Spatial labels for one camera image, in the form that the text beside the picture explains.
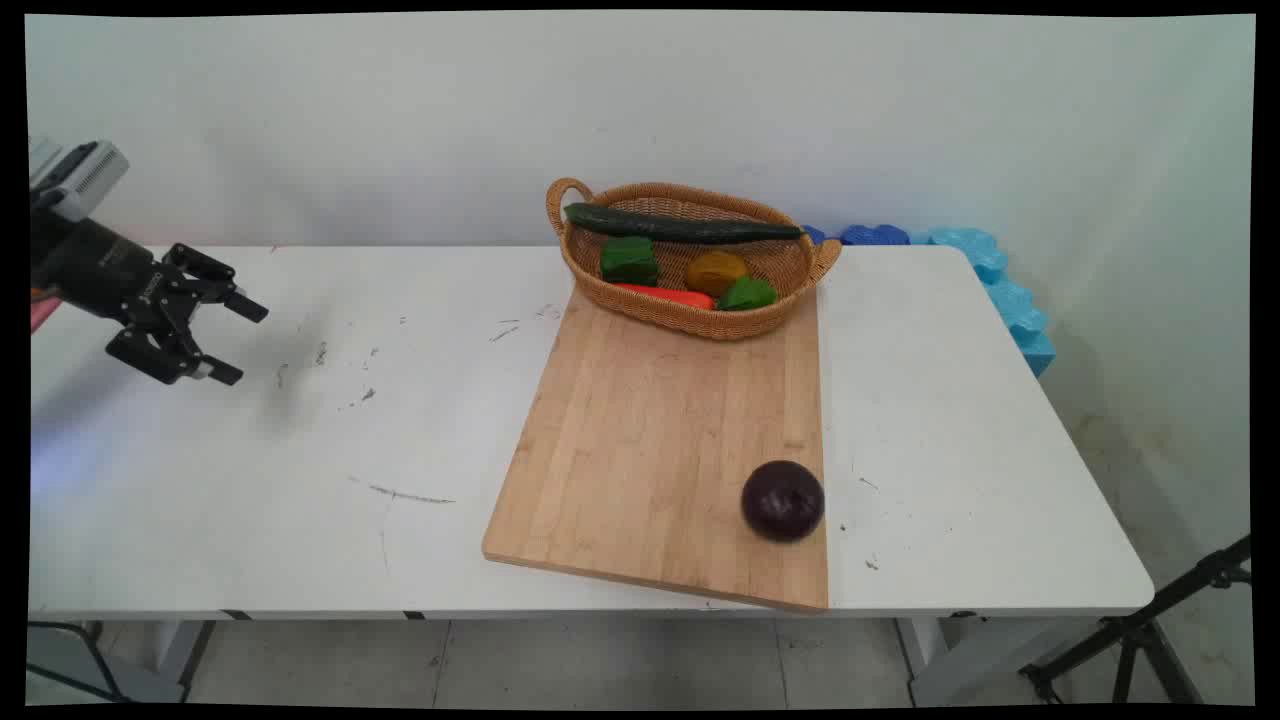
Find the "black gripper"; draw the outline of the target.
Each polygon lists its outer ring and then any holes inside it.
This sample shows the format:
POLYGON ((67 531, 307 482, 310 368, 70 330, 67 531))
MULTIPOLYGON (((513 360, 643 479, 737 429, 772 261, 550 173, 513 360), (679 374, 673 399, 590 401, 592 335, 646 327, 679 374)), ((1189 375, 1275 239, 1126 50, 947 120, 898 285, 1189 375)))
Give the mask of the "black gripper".
POLYGON ((51 310, 55 301, 95 316, 113 319, 122 329, 106 354, 166 386, 179 379, 234 386, 238 366, 189 350, 189 315, 200 304, 221 305, 252 322, 269 310, 248 299, 236 270, 184 243, 161 259, 125 236, 92 220, 68 220, 54 211, 31 214, 31 305, 51 310))

